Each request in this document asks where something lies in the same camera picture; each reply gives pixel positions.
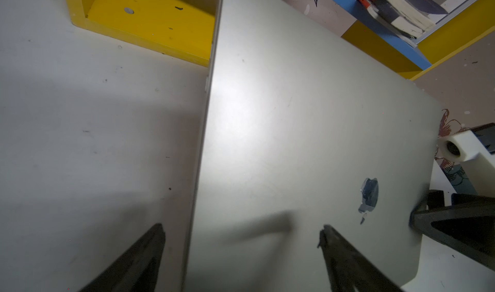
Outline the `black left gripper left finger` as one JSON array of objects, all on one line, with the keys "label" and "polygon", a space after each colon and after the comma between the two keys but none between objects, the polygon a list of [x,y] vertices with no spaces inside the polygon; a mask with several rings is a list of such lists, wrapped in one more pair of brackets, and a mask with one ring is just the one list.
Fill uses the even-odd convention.
[{"label": "black left gripper left finger", "polygon": [[162,224],[153,225],[117,260],[82,291],[154,291],[166,234]]}]

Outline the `yellow pink blue shelf unit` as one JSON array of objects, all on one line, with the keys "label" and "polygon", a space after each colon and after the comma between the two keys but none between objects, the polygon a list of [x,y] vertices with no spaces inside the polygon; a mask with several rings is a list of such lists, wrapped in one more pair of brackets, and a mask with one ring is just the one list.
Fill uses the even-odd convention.
[{"label": "yellow pink blue shelf unit", "polygon": [[[321,23],[404,78],[415,80],[494,31],[494,0],[475,0],[416,48],[364,15],[345,11],[341,0],[320,0],[335,20]],[[80,28],[207,66],[218,0],[67,0]]]}]

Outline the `stack of books underneath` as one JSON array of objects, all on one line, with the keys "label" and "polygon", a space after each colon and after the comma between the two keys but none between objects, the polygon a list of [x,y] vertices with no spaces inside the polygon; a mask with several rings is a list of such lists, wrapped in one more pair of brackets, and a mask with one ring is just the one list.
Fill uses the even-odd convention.
[{"label": "stack of books underneath", "polygon": [[418,39],[432,30],[431,15],[444,17],[448,12],[433,0],[358,0],[372,18],[394,28],[408,39]]}]

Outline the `silver laptop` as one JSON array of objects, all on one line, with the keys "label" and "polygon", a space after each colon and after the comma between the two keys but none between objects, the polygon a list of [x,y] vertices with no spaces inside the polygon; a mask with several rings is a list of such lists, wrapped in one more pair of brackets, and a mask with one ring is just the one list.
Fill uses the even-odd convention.
[{"label": "silver laptop", "polygon": [[331,225],[395,284],[442,115],[282,0],[220,0],[184,291],[329,291]]}]

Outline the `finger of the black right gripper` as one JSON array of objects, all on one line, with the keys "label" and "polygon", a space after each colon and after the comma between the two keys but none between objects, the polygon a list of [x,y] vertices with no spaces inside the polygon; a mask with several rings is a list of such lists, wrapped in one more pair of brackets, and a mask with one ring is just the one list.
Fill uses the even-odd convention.
[{"label": "finger of the black right gripper", "polygon": [[494,199],[431,190],[411,212],[409,225],[421,234],[494,270]]}]

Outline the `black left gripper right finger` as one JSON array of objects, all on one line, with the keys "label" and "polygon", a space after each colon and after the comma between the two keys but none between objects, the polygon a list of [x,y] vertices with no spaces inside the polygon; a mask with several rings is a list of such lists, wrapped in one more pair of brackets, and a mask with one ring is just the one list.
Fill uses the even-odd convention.
[{"label": "black left gripper right finger", "polygon": [[320,231],[322,250],[332,291],[401,291],[332,226]]}]

